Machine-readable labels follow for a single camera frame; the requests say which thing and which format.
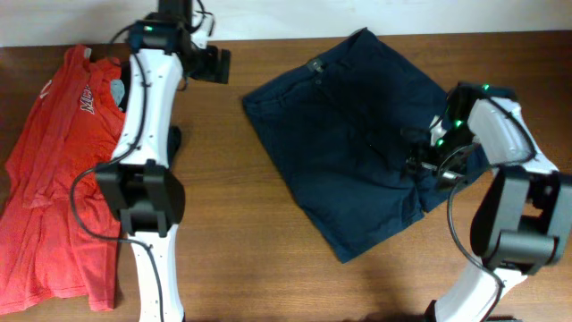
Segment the navy blue shorts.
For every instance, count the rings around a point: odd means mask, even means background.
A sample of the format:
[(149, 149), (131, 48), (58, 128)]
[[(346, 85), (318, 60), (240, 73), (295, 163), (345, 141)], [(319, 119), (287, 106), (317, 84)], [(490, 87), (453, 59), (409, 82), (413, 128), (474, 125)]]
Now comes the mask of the navy blue shorts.
[(242, 105), (292, 197), (343, 263), (447, 198), (430, 171), (405, 170), (410, 145), (443, 117), (446, 92), (370, 30)]

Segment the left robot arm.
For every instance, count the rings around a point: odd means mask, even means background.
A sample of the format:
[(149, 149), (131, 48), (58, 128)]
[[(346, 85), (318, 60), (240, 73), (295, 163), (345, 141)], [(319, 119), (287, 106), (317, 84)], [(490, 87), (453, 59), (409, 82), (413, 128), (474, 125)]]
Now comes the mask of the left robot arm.
[(231, 54), (207, 43), (215, 17), (199, 1), (161, 1), (127, 29), (130, 81), (121, 136), (97, 183), (133, 250), (142, 321), (185, 318), (175, 243), (185, 191), (171, 170), (179, 134), (171, 124), (188, 80), (225, 84)]

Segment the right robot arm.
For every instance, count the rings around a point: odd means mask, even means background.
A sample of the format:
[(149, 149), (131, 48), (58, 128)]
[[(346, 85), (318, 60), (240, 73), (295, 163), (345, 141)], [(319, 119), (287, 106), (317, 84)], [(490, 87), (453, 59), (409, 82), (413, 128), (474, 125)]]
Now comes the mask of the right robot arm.
[[(446, 102), (445, 112), (424, 131), (428, 140), (410, 148), (406, 170), (428, 170), (448, 191), (450, 235), (468, 264), (457, 282), (429, 304), (423, 319), (491, 321), (509, 291), (563, 257), (571, 234), (571, 177), (543, 154), (513, 90), (460, 82)], [(475, 212), (465, 248), (454, 226), (453, 201), (480, 175), (467, 168), (478, 148), (493, 181)]]

